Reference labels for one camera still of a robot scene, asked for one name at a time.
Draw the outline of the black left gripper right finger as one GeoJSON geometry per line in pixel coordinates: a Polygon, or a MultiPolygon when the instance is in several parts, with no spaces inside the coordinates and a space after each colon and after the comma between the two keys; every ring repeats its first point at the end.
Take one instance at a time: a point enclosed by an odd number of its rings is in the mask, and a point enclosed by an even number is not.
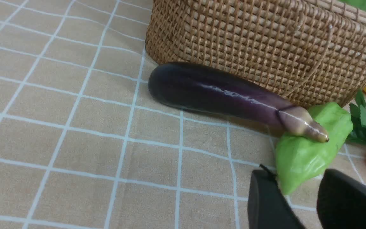
{"type": "Polygon", "coordinates": [[[366,186],[336,169],[326,169],[316,211],[324,229],[366,229],[366,186]]]}

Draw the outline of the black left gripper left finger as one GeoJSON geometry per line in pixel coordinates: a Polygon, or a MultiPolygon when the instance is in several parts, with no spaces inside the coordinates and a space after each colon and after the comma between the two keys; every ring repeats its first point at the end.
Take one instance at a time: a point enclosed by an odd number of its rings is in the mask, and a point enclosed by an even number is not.
{"type": "Polygon", "coordinates": [[[248,223],[250,229],[304,229],[282,195],[276,174],[260,164],[250,177],[248,223]]]}

